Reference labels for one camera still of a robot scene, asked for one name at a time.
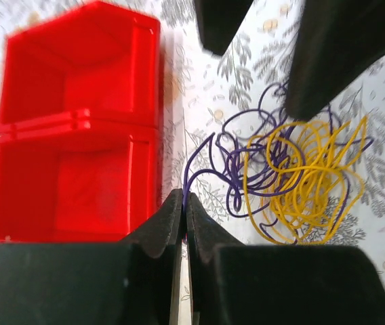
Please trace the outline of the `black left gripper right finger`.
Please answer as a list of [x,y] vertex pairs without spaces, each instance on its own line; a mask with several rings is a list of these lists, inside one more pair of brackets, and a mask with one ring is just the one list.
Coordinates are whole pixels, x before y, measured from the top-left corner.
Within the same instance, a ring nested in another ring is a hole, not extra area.
[[385,324],[385,290],[359,248],[246,245],[185,206],[193,324]]

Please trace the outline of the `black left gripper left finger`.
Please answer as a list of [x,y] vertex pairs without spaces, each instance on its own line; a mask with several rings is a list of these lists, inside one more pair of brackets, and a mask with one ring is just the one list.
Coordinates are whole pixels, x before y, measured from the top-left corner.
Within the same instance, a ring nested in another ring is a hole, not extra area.
[[0,324],[175,324],[181,207],[116,242],[0,244]]

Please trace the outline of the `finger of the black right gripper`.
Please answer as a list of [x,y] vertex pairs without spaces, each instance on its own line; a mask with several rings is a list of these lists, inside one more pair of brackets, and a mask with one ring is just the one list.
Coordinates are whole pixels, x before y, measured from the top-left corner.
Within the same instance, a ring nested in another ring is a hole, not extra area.
[[385,1],[306,1],[285,109],[312,119],[385,55]]
[[223,56],[253,0],[194,0],[199,37],[204,50]]

